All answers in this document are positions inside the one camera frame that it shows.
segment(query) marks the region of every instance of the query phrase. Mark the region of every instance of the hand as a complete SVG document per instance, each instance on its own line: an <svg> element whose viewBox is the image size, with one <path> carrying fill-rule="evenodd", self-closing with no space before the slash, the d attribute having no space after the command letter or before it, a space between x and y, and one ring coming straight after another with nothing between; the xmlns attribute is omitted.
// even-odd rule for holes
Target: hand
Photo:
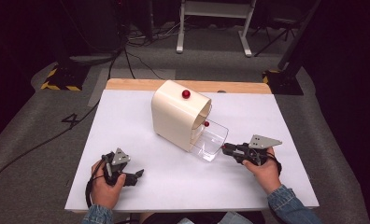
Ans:
<svg viewBox="0 0 370 224"><path fill-rule="evenodd" d="M92 167L92 174L97 167L98 162ZM110 186L104 179L104 165L105 163L103 162L98 168L97 173L95 174L95 177L102 177L98 177L92 182L92 203L99 204L108 209L112 209L118 202L121 188L123 187L124 181L126 180L126 175L120 175L115 186Z"/></svg>
<svg viewBox="0 0 370 224"><path fill-rule="evenodd" d="M267 152L275 155L272 147L268 148ZM262 166L256 166L250 161L243 160L243 165L255 175L266 194L272 193L281 186L278 179L278 166L274 161L268 159Z"/></svg>

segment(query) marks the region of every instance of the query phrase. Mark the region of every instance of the white tabletop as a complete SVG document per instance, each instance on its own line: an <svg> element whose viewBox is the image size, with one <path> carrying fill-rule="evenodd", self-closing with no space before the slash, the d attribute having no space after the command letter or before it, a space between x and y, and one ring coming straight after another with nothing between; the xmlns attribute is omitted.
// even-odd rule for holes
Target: white tabletop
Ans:
<svg viewBox="0 0 370 224"><path fill-rule="evenodd" d="M66 210L87 211L85 188L91 167L101 155L120 147L130 155L124 169L145 169L134 187L121 191L114 210L121 212L249 211L268 208L255 177L221 152L204 161L166 141L153 131L150 102L153 91L104 90ZM254 134L283 142L275 147L282 164L281 182L292 188L307 207L319 203L291 134L271 94L202 93L212 100L208 119L229 129L226 142L249 142Z"/></svg>

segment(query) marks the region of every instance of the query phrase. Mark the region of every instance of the black cable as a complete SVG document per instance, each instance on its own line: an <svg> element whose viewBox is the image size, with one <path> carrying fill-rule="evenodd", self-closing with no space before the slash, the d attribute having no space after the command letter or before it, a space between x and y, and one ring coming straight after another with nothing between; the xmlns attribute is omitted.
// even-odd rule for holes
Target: black cable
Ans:
<svg viewBox="0 0 370 224"><path fill-rule="evenodd" d="M96 180L98 178L104 177L103 175L96 176L93 180Z"/></svg>
<svg viewBox="0 0 370 224"><path fill-rule="evenodd" d="M85 61L77 60L77 59L74 59L74 60L71 59L71 61L77 63L77 65L79 65L79 66L94 66L94 65L98 65L98 64L102 64L102 63L108 63L108 62L112 61L115 57L116 57L115 54L112 54L108 58L85 60Z"/></svg>
<svg viewBox="0 0 370 224"><path fill-rule="evenodd" d="M135 48L139 48L139 47L147 47L151 44L153 44L154 42L158 41L158 40L164 40L164 39L167 39L169 37L171 37L172 35L174 35L173 33L179 29L179 23L177 24L174 24L173 26L169 27L169 28L156 28L158 30L158 32L155 32L152 34L152 38L153 40L152 41L149 41L144 35L136 35L134 36L133 38L139 38L139 39L143 39L143 42L142 43L134 43L134 42L131 42L130 40L127 42L127 45L128 46L131 46L131 47L135 47Z"/></svg>
<svg viewBox="0 0 370 224"><path fill-rule="evenodd" d="M113 63L115 62L115 60L119 57L119 55L121 54L121 52L119 51L118 53L116 53L116 56L115 58L112 60L110 66L109 66L109 70L108 70L108 79L110 79L110 73L111 73L111 70L112 70L112 66L113 66ZM98 102L92 107L92 109L86 113L85 116L83 116L83 118L81 118L78 122L74 122L70 125L70 127L68 127L67 129L63 130L62 132L54 135L52 138L36 145L35 147L32 147L30 149L28 149L27 151L23 152L20 156L14 158L13 160L11 160L9 163L7 163L4 167L2 167L0 169L0 174L6 170L8 168L9 165L13 164L15 161L21 159L22 157L24 157L25 155L27 155L28 153L34 151L35 149L39 148L39 147L42 147L44 145L46 145L47 143L51 142L52 140L60 137L61 135L65 134L66 132L68 132L69 130L73 129L75 126L77 126L78 124L80 124L84 119L86 119L93 111L94 109L99 105L100 103L100 100L98 100Z"/></svg>
<svg viewBox="0 0 370 224"><path fill-rule="evenodd" d="M142 62L142 60L141 60L141 58L140 57L138 57L138 56L135 56L135 55L133 55L133 54L131 54L131 53L127 53L127 54L129 54L130 56L133 56L133 57L135 57L135 58L137 58L140 62ZM161 80L164 80L164 78L161 78L161 77L159 77L156 73L155 73L155 71L153 71L153 69L152 68L150 68L146 63L144 63L144 62L142 62L145 66L147 66L148 67L148 69L150 70L150 71L152 71L152 73L156 76L156 77L158 77L159 79L161 79Z"/></svg>
<svg viewBox="0 0 370 224"><path fill-rule="evenodd" d="M167 28L168 31L170 31L171 33L173 33L174 31L176 31L177 29L179 29L179 27L177 27L176 25L173 26L172 28ZM196 26L196 25L189 25L189 24L185 24L184 26L184 32L189 32L191 31L192 29L201 29L200 27ZM165 40L167 38L170 38L172 35L177 35L177 34L169 34L167 32L165 32L163 35L161 34L154 34L152 37L155 37L153 39L153 41L148 41L148 39L146 37L144 37L143 35L141 36L136 36L136 37L143 37L143 42L142 43L135 43L135 42L131 42L130 40L127 42L127 45L130 46L130 47L134 47L134 48L139 48L139 47L147 47L153 43L155 43L156 41L158 40Z"/></svg>
<svg viewBox="0 0 370 224"><path fill-rule="evenodd" d="M97 167L95 167L94 171L92 172L92 176L90 177L89 181L87 182L86 189L85 189L85 197L86 197L86 204L90 208L92 206L92 199L90 198L90 194L92 193L93 190L93 181L95 174L97 174L98 169L100 169L101 164L103 163L104 160L100 160L97 164Z"/></svg>
<svg viewBox="0 0 370 224"><path fill-rule="evenodd" d="M133 74L132 66L130 65L129 56L127 55L127 50L124 48L124 54L126 55L127 64L129 65L130 73L132 74L133 79L135 78L135 75Z"/></svg>

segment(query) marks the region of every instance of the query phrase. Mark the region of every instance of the red ball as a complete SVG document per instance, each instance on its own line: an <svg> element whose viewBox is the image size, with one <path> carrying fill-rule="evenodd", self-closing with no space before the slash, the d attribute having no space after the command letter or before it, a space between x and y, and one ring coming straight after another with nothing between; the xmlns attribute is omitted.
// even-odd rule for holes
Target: red ball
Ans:
<svg viewBox="0 0 370 224"><path fill-rule="evenodd" d="M191 92L190 92L190 91L188 91L188 90L183 91L183 92L182 92L182 97L183 97L184 99L188 99L189 97L191 97Z"/></svg>

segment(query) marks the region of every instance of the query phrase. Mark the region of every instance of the transparent container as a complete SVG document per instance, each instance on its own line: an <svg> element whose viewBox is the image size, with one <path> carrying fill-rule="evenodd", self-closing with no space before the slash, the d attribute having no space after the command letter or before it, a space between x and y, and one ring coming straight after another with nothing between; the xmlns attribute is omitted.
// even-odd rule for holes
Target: transparent container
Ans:
<svg viewBox="0 0 370 224"><path fill-rule="evenodd" d="M222 125L205 119L192 130L191 153L206 161L213 161L226 140L229 130Z"/></svg>

